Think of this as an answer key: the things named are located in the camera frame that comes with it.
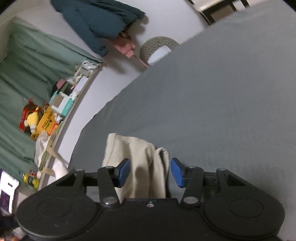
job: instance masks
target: beige cloth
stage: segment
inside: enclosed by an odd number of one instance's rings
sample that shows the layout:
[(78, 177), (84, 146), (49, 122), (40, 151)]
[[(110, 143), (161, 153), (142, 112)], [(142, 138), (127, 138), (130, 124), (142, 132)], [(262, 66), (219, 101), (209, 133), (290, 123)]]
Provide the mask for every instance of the beige cloth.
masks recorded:
[(131, 161), (131, 172), (124, 187), (115, 188), (120, 202), (124, 198), (166, 198), (169, 153), (145, 140), (108, 135), (103, 167), (116, 167), (124, 158)]

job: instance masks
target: yellow plush toy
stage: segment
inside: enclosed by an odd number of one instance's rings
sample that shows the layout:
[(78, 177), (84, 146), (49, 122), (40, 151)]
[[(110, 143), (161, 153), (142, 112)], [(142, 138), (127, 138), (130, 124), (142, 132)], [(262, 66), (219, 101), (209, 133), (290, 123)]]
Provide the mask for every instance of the yellow plush toy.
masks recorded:
[(37, 125), (40, 121), (37, 111), (38, 109), (39, 107), (36, 108), (36, 111), (29, 114), (27, 119), (24, 121), (25, 127), (29, 126), (32, 134), (36, 132)]

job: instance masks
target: dark teal jacket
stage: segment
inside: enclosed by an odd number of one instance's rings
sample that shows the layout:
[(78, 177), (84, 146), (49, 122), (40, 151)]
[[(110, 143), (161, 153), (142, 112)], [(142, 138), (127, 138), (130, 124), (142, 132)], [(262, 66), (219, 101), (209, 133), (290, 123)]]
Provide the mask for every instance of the dark teal jacket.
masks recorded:
[(102, 39), (114, 39), (144, 12), (115, 0), (51, 0), (54, 8), (85, 41), (92, 51), (108, 53)]

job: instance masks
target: gray bed sheet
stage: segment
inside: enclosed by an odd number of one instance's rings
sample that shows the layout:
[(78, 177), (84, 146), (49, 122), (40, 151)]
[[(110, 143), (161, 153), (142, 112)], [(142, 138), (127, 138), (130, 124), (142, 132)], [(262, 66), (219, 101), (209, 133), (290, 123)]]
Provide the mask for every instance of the gray bed sheet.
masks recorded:
[[(286, 211), (279, 236), (295, 240), (296, 13), (272, 0), (177, 47), (84, 127), (70, 168), (100, 168), (112, 132), (205, 171), (227, 168), (265, 190)], [(182, 196), (171, 175), (168, 185)]]

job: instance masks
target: curtain fold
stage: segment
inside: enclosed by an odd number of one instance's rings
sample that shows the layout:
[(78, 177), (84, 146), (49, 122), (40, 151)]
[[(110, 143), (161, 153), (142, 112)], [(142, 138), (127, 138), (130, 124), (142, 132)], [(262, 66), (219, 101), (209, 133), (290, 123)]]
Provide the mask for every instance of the curtain fold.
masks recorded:
[(0, 167), (21, 180), (23, 173), (36, 170), (35, 142), (18, 128), (28, 99), (42, 105), (52, 86), (72, 76), (76, 65), (102, 60), (20, 19), (11, 23), (8, 48), (0, 63)]

